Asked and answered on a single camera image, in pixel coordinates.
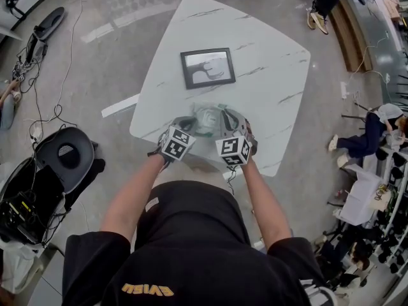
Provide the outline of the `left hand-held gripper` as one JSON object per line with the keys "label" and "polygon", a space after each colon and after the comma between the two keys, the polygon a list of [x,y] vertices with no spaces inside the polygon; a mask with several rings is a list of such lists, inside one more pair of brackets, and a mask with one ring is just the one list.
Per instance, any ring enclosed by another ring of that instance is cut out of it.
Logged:
{"label": "left hand-held gripper", "polygon": [[161,137],[159,152],[171,160],[181,161],[196,142],[196,138],[193,136],[197,127],[198,120],[196,117],[182,116],[175,118]]}

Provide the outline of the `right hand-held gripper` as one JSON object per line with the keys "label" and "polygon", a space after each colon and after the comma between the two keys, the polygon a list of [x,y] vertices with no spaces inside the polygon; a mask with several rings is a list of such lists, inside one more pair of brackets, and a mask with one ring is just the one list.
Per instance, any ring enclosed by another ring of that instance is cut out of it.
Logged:
{"label": "right hand-held gripper", "polygon": [[235,110],[221,111],[220,139],[215,141],[217,153],[227,166],[248,163],[252,150],[252,133],[246,132],[247,119]]}

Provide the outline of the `person's right hand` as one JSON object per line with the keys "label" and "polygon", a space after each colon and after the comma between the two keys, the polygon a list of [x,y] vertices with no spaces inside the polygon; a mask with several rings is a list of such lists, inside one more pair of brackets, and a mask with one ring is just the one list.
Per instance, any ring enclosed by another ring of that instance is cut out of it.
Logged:
{"label": "person's right hand", "polygon": [[247,121],[246,123],[246,138],[247,141],[251,144],[251,154],[254,156],[258,151],[258,141],[255,139],[251,125]]}

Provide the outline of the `person's left hand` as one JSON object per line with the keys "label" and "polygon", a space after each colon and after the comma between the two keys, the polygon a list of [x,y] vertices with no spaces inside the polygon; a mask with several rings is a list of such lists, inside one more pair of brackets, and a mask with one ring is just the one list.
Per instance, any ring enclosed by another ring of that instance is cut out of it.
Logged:
{"label": "person's left hand", "polygon": [[148,157],[155,156],[155,155],[160,155],[164,160],[164,164],[170,164],[170,163],[174,162],[174,158],[172,158],[172,157],[168,156],[167,154],[165,154],[162,151],[161,146],[158,146],[158,147],[156,147],[156,149],[154,151],[147,153]]}

